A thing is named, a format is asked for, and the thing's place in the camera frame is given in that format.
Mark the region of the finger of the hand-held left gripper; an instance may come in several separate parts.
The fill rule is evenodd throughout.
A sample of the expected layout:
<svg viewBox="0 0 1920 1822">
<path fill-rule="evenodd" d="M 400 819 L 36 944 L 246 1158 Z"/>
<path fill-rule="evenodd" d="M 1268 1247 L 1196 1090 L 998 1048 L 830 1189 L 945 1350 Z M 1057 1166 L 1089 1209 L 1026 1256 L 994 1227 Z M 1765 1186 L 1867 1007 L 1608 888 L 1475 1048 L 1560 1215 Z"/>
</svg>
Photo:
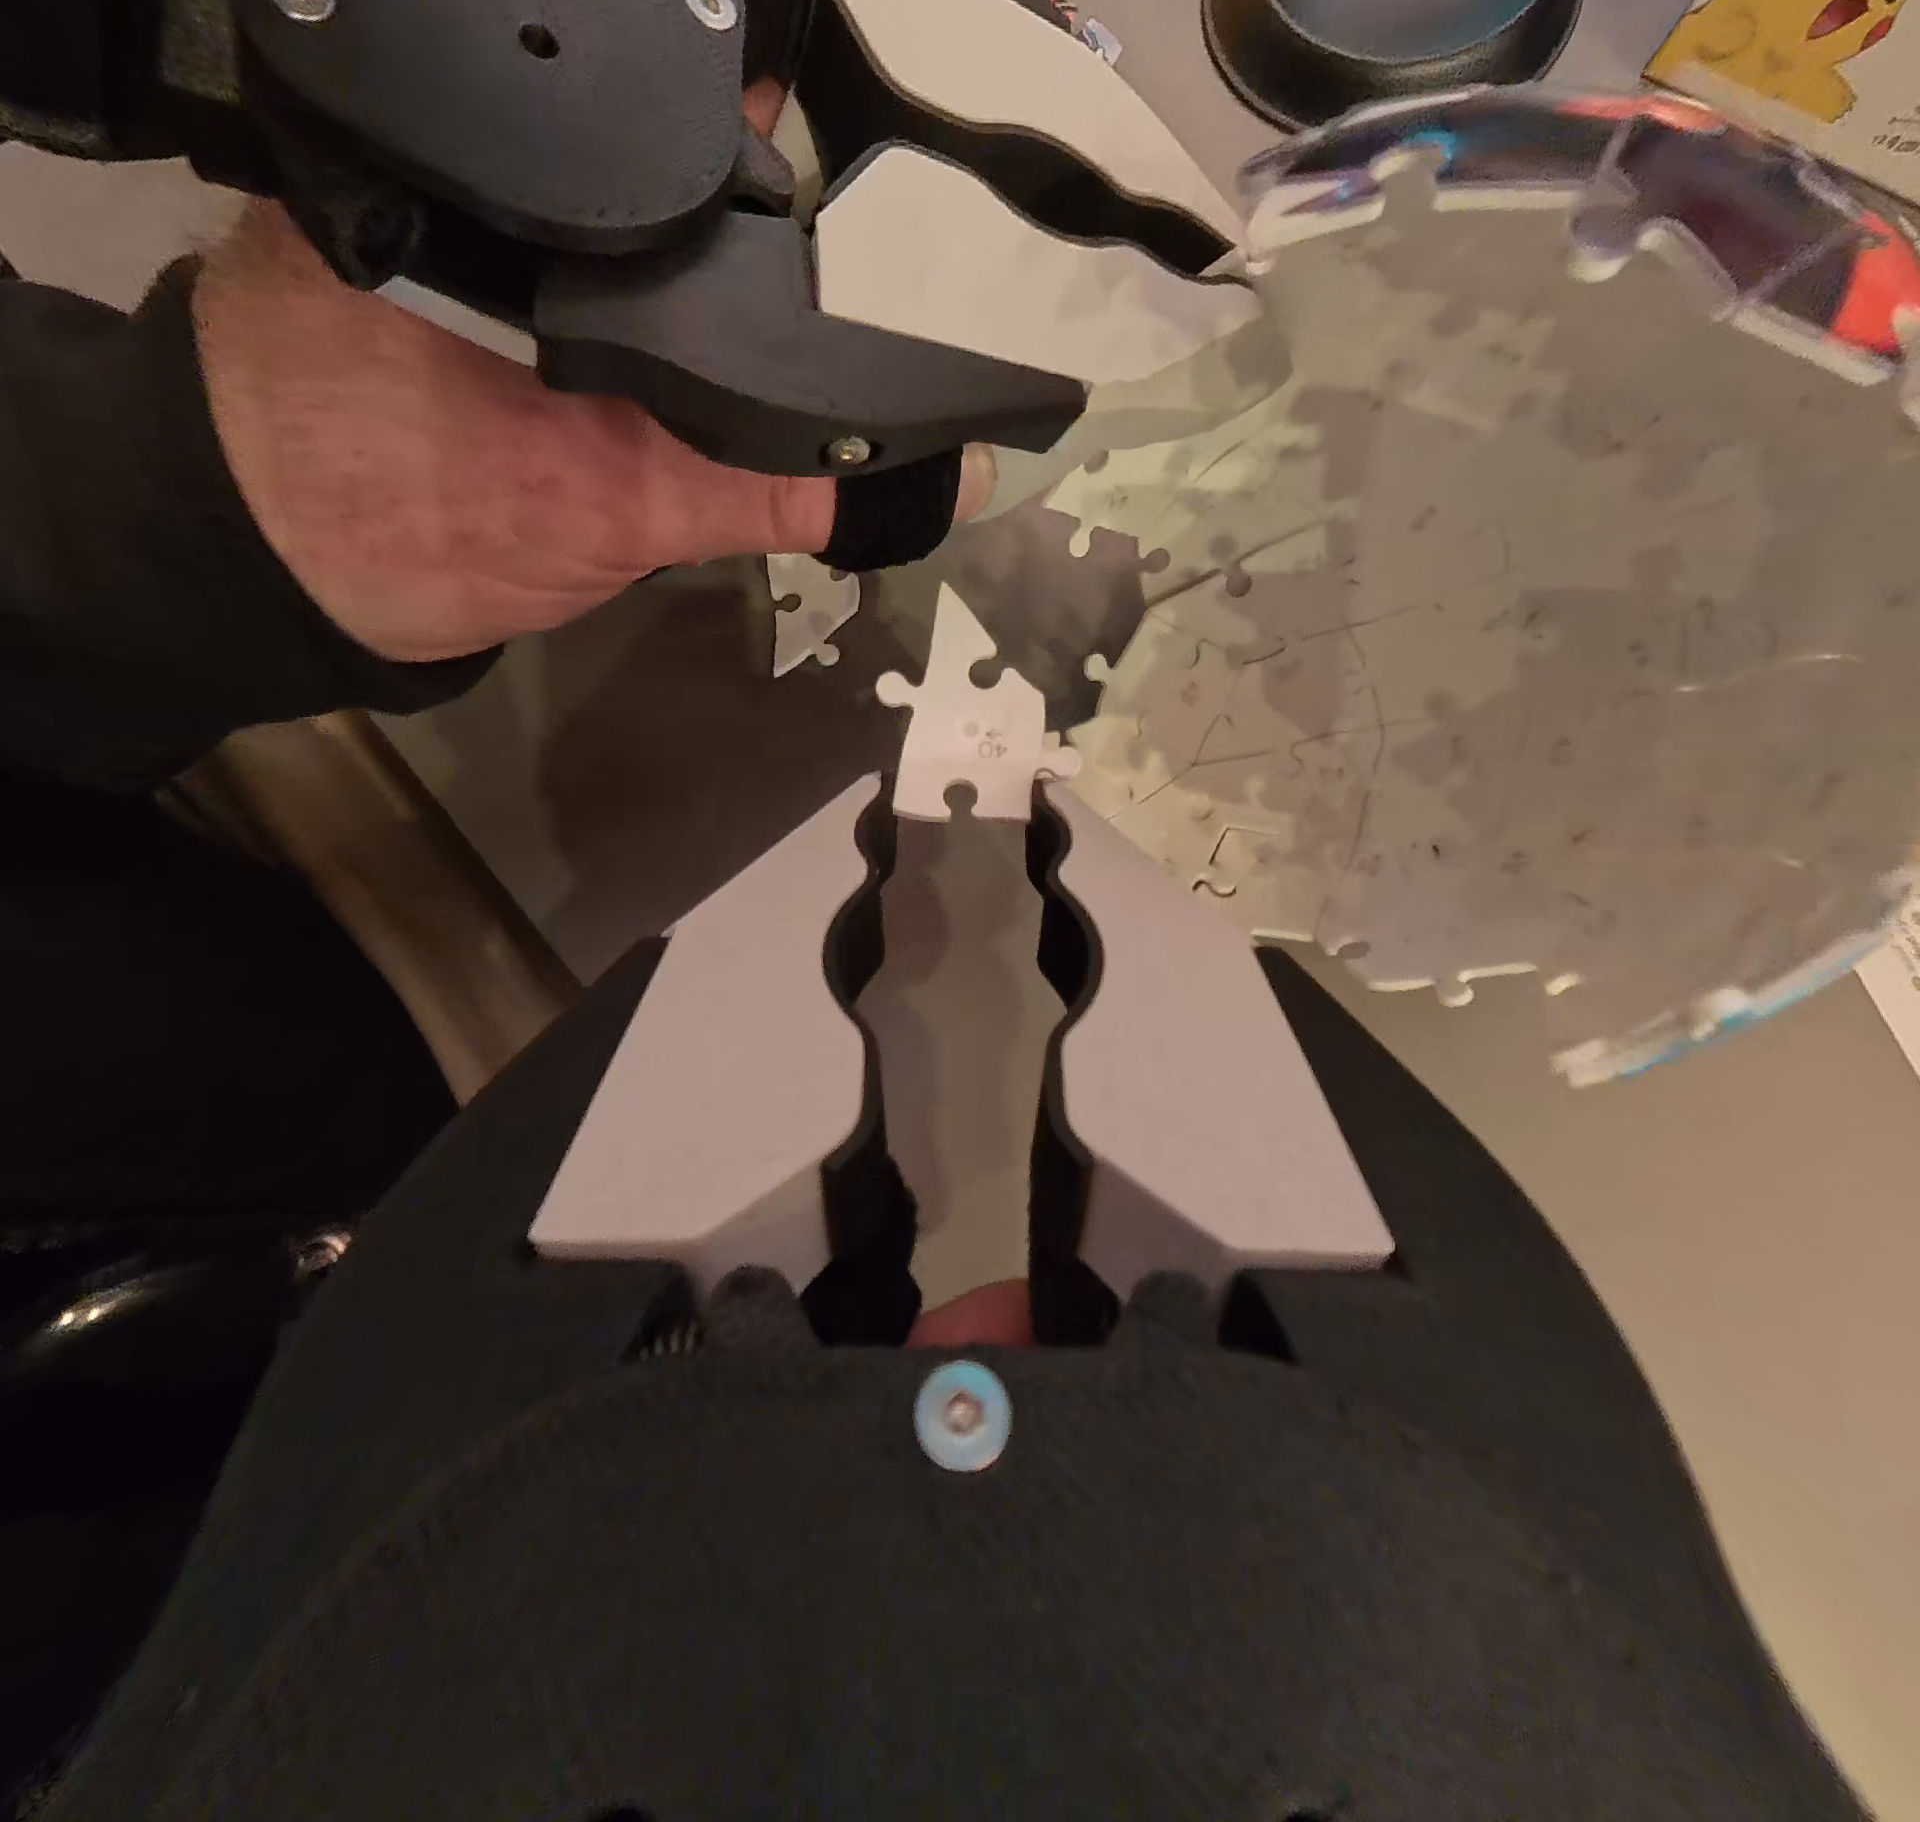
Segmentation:
<svg viewBox="0 0 1920 1822">
<path fill-rule="evenodd" d="M 1052 231 L 971 171 L 866 155 L 812 218 L 826 316 L 1096 391 L 1151 380 L 1261 320 L 1254 294 L 1122 243 Z"/>
<path fill-rule="evenodd" d="M 912 145 L 1080 245 L 1204 277 L 1230 202 L 1052 0 L 815 0 L 811 120 L 830 179 Z"/>
</svg>

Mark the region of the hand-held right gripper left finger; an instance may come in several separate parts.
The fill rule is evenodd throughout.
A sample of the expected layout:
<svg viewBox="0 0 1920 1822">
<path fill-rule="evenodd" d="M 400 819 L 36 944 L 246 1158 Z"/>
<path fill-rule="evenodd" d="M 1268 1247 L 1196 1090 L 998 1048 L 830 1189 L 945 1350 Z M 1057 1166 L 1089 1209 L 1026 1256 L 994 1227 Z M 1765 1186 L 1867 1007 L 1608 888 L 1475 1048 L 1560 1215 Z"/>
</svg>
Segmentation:
<svg viewBox="0 0 1920 1822">
<path fill-rule="evenodd" d="M 896 858 L 869 774 L 666 933 L 530 1227 L 543 1259 L 669 1263 L 701 1297 L 766 1270 L 820 1341 L 907 1341 L 918 1205 L 857 1013 Z"/>
</svg>

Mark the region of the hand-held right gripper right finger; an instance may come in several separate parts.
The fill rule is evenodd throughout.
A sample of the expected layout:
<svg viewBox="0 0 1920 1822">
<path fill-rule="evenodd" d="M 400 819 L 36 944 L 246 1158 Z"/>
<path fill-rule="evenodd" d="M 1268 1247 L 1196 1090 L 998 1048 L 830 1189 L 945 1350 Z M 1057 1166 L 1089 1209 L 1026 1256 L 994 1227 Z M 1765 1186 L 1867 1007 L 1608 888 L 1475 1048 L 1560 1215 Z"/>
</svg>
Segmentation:
<svg viewBox="0 0 1920 1822">
<path fill-rule="evenodd" d="M 1204 1318 L 1261 1272 L 1370 1273 L 1395 1239 L 1255 946 L 1067 785 L 1038 786 L 1038 962 L 1064 1007 L 1031 1148 L 1031 1324 L 1090 1346 L 1151 1277 Z"/>
</svg>

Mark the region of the white puzzle piece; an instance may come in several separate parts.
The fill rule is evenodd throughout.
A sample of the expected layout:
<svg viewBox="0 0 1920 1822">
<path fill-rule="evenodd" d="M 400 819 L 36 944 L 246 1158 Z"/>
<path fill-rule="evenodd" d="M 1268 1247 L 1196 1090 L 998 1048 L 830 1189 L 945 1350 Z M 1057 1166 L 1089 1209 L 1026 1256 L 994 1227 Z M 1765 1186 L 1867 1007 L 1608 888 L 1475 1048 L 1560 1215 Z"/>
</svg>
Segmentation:
<svg viewBox="0 0 1920 1822">
<path fill-rule="evenodd" d="M 1077 777 L 1082 757 L 1045 729 L 1032 685 L 1011 669 L 991 686 L 974 682 L 996 655 L 974 608 L 942 585 L 923 678 L 877 678 L 877 702 L 909 717 L 892 797 L 900 822 L 949 822 L 947 792 L 966 786 L 976 822 L 1026 824 L 1038 783 Z"/>
<path fill-rule="evenodd" d="M 771 601 L 771 676 L 840 660 L 839 631 L 859 608 L 859 580 L 811 556 L 766 557 Z"/>
</svg>

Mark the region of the half-built puzzle ball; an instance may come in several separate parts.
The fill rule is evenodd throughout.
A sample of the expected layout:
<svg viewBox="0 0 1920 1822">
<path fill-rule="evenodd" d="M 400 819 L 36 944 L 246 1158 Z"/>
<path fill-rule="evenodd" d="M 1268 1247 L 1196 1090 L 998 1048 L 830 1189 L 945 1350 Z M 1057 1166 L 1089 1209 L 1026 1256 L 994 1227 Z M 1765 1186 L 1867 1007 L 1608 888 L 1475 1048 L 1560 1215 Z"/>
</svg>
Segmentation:
<svg viewBox="0 0 1920 1822">
<path fill-rule="evenodd" d="M 1251 158 L 1261 382 L 1044 508 L 1128 538 L 1080 794 L 1259 941 L 1571 1086 L 1915 898 L 1915 213 L 1672 96 L 1476 88 Z"/>
</svg>

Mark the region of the person's left forearm black sleeve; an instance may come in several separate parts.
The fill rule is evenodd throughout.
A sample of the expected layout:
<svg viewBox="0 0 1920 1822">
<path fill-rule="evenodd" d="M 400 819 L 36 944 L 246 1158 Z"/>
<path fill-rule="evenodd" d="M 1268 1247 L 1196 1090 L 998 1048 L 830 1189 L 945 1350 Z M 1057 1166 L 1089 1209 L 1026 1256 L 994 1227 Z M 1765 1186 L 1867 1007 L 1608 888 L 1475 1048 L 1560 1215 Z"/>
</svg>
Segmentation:
<svg viewBox="0 0 1920 1822">
<path fill-rule="evenodd" d="M 5 0 L 5 139 L 248 163 L 228 0 Z M 232 732 L 452 702 L 500 650 L 384 660 L 246 511 L 210 415 L 189 253 L 114 309 L 5 274 L 5 770 L 144 794 Z"/>
</svg>

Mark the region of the blue puzzle box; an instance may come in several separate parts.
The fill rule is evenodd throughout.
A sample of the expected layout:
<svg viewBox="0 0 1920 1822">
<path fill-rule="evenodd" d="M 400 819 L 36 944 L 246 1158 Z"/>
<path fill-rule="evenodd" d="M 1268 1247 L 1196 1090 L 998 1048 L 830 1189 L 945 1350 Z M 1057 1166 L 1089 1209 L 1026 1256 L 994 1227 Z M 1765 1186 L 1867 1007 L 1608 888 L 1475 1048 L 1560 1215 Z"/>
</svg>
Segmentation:
<svg viewBox="0 0 1920 1822">
<path fill-rule="evenodd" d="M 1917 0 L 1694 0 L 1643 78 L 1917 204 Z"/>
</svg>

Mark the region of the person's left hand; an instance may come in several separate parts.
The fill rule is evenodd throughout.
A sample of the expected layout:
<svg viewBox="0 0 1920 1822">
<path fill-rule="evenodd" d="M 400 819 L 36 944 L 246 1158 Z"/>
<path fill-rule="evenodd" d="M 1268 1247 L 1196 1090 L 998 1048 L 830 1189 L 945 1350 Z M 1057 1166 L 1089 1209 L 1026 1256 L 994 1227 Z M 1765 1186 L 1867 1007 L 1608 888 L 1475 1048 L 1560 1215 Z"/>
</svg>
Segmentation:
<svg viewBox="0 0 1920 1822">
<path fill-rule="evenodd" d="M 236 492 L 384 660 L 490 651 L 680 563 L 830 545 L 836 482 L 719 465 L 629 402 L 554 392 L 348 287 L 272 202 L 206 255 L 192 312 Z"/>
</svg>

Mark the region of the person's beige trouser leg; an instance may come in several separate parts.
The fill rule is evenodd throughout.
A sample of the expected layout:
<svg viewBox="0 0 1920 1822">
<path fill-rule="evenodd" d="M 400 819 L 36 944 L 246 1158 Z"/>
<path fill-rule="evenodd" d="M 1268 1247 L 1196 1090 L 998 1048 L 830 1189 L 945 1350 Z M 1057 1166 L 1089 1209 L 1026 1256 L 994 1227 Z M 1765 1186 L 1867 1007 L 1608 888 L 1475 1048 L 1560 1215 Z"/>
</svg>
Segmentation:
<svg viewBox="0 0 1920 1822">
<path fill-rule="evenodd" d="M 239 732 L 164 800 L 203 834 L 301 874 L 391 985 L 461 1105 L 582 993 L 361 710 Z"/>
</svg>

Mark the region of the person's black jacket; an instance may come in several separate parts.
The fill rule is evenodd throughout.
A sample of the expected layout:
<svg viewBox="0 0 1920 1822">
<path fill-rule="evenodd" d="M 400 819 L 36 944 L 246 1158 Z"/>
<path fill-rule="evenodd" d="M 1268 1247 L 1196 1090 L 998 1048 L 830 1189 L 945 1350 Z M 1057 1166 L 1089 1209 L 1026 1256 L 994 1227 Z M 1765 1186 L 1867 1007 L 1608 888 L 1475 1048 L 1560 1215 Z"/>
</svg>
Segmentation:
<svg viewBox="0 0 1920 1822">
<path fill-rule="evenodd" d="M 5 1341 L 206 1224 L 348 1224 L 456 1103 L 297 874 L 151 797 L 5 770 Z M 5 1376 L 5 1817 L 32 1811 L 174 1586 L 277 1341 L 233 1375 Z"/>
</svg>

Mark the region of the white paper sheet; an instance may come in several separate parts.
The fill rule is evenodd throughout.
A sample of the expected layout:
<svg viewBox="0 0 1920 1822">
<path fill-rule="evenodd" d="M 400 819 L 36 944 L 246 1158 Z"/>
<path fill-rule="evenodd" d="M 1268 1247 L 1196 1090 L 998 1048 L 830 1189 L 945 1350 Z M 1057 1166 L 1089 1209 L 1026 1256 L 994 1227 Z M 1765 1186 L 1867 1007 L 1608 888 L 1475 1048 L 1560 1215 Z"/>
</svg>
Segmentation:
<svg viewBox="0 0 1920 1822">
<path fill-rule="evenodd" d="M 1882 946 L 1857 964 L 1863 988 L 1917 1076 L 1917 895 L 1887 923 Z"/>
</svg>

